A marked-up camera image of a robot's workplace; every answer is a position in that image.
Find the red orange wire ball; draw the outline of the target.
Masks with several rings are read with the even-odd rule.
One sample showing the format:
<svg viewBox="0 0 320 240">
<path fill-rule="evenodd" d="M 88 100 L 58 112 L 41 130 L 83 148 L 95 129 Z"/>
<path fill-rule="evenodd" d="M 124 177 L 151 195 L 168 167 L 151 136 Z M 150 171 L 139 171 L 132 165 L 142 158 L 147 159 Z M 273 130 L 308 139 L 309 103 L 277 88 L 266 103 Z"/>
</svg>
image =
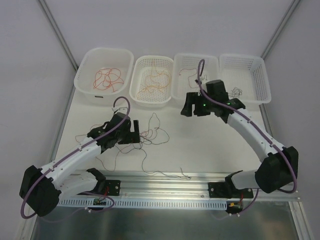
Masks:
<svg viewBox="0 0 320 240">
<path fill-rule="evenodd" d="M 140 132 L 139 135 L 139 143 L 128 143 L 124 147 L 119 147 L 118 145 L 115 146 L 117 149 L 117 153 L 114 157 L 113 169 L 106 168 L 106 160 L 102 159 L 101 156 L 96 157 L 95 159 L 101 163 L 104 170 L 112 173 L 116 170 L 117 158 L 119 154 L 127 155 L 134 150 L 143 151 L 145 155 L 144 159 L 141 162 L 141 168 L 143 169 L 144 160 L 147 158 L 147 152 L 143 149 L 143 146 L 163 145 L 170 141 L 170 136 L 163 128 L 161 128 L 161 120 L 155 112 L 152 113 L 148 120 L 147 130 Z"/>
</svg>

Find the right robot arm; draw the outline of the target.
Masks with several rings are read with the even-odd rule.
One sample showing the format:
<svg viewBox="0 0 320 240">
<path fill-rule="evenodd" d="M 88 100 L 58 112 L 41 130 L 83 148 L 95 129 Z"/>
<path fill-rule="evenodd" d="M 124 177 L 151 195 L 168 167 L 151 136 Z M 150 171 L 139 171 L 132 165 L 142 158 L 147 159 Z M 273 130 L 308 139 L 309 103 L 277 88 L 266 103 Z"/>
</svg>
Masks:
<svg viewBox="0 0 320 240">
<path fill-rule="evenodd" d="M 211 80 L 205 85 L 200 79 L 195 82 L 199 92 L 186 94 L 181 115 L 202 117 L 214 113 L 241 135 L 260 161 L 256 170 L 240 170 L 228 175 L 225 178 L 225 193 L 232 198 L 243 189 L 262 190 L 267 194 L 274 191 L 294 193 L 298 187 L 297 149 L 284 146 L 262 130 L 238 98 L 229 98 L 222 80 Z"/>
</svg>

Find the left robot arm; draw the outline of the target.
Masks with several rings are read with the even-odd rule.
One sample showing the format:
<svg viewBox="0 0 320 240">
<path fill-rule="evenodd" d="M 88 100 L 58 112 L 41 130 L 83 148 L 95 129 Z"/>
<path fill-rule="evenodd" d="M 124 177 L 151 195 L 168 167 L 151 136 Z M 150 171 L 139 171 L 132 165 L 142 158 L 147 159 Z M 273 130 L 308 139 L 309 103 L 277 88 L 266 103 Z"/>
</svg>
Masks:
<svg viewBox="0 0 320 240">
<path fill-rule="evenodd" d="M 74 171 L 106 150 L 116 145 L 136 144 L 141 141 L 138 120 L 117 112 L 111 120 L 90 130 L 86 137 L 63 158 L 42 167 L 28 167 L 23 175 L 19 196 L 23 199 L 20 214 L 24 219 L 25 206 L 35 215 L 44 217 L 52 212 L 58 203 L 78 194 L 96 195 L 101 198 L 119 195 L 115 183 L 96 168 L 84 170 L 79 175 Z"/>
</svg>

